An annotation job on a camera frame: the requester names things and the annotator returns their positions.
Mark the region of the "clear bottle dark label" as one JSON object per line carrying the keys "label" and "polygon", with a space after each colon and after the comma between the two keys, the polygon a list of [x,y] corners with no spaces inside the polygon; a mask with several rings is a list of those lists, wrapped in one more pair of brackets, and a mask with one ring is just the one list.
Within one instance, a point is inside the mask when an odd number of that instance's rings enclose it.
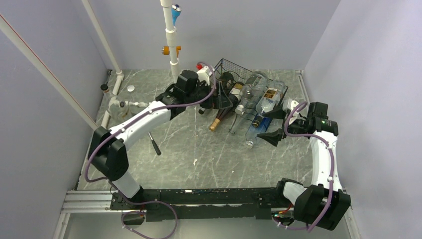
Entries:
{"label": "clear bottle dark label", "polygon": [[252,113],[267,89],[268,81],[269,79],[264,72],[254,71],[250,75],[240,92],[240,101],[235,109],[238,115],[243,116]]}

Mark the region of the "clear bottle silver cap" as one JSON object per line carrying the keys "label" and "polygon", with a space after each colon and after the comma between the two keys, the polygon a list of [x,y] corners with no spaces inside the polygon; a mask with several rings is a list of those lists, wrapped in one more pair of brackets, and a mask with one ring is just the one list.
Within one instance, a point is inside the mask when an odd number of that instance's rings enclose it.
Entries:
{"label": "clear bottle silver cap", "polygon": [[149,103],[141,102],[134,97],[135,87],[129,85],[126,88],[126,95],[119,96],[111,94],[107,104],[107,112],[117,122],[124,122],[145,108]]}

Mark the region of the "clear round cork-stoppered bottle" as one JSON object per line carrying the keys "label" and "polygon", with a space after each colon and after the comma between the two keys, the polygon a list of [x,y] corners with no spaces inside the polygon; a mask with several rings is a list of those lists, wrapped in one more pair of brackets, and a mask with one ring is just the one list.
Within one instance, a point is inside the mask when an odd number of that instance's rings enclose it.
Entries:
{"label": "clear round cork-stoppered bottle", "polygon": [[103,92],[105,98],[108,99],[112,96],[112,91],[107,84],[101,84],[100,89]]}

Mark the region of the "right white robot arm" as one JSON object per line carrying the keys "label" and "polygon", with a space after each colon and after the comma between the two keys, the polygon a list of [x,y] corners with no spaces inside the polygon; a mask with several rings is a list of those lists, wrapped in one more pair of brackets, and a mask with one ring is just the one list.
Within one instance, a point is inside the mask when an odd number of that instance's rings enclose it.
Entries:
{"label": "right white robot arm", "polygon": [[336,144],[338,124],[327,115],[328,104],[290,101],[288,106],[276,107],[263,115],[281,119],[283,126],[275,132],[258,137],[273,146],[285,137],[305,137],[312,149],[312,180],[309,186],[283,178],[275,187],[277,205],[293,206],[293,219],[305,224],[302,230],[315,227],[334,230],[351,204],[340,183]]}

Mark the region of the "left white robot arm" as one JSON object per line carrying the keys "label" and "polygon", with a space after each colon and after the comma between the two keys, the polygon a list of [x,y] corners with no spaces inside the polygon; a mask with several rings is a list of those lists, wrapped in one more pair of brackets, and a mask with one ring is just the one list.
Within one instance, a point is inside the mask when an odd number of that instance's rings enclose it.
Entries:
{"label": "left white robot arm", "polygon": [[89,149],[88,166],[93,165],[121,192],[123,202],[137,209],[144,202],[144,189],[129,172],[127,151],[154,128],[171,121],[188,106],[226,109],[233,104],[228,93],[235,84],[231,73],[215,76],[212,69],[184,70],[163,93],[143,111],[119,125],[97,128]]}

